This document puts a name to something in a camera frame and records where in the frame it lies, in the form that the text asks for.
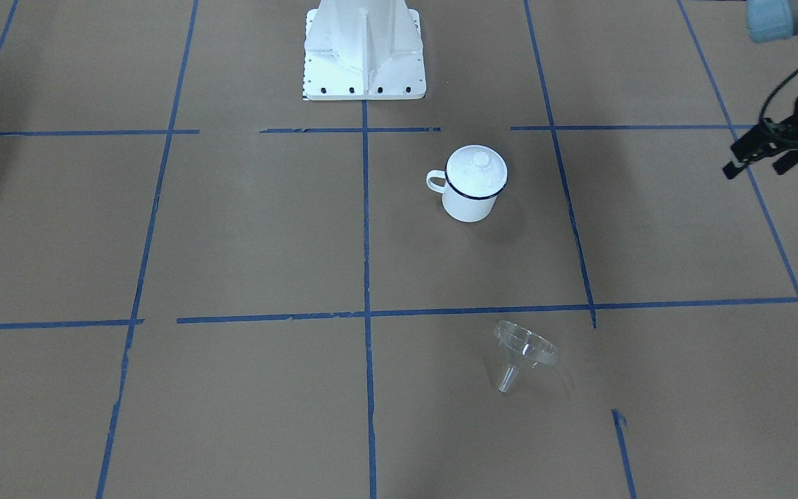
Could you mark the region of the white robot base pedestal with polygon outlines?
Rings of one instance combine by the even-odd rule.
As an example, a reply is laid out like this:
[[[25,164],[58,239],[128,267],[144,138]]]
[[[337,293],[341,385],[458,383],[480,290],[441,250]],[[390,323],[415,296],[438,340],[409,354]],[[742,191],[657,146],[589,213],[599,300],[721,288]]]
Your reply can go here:
[[[302,98],[422,99],[419,12],[405,1],[321,1],[305,18]]]

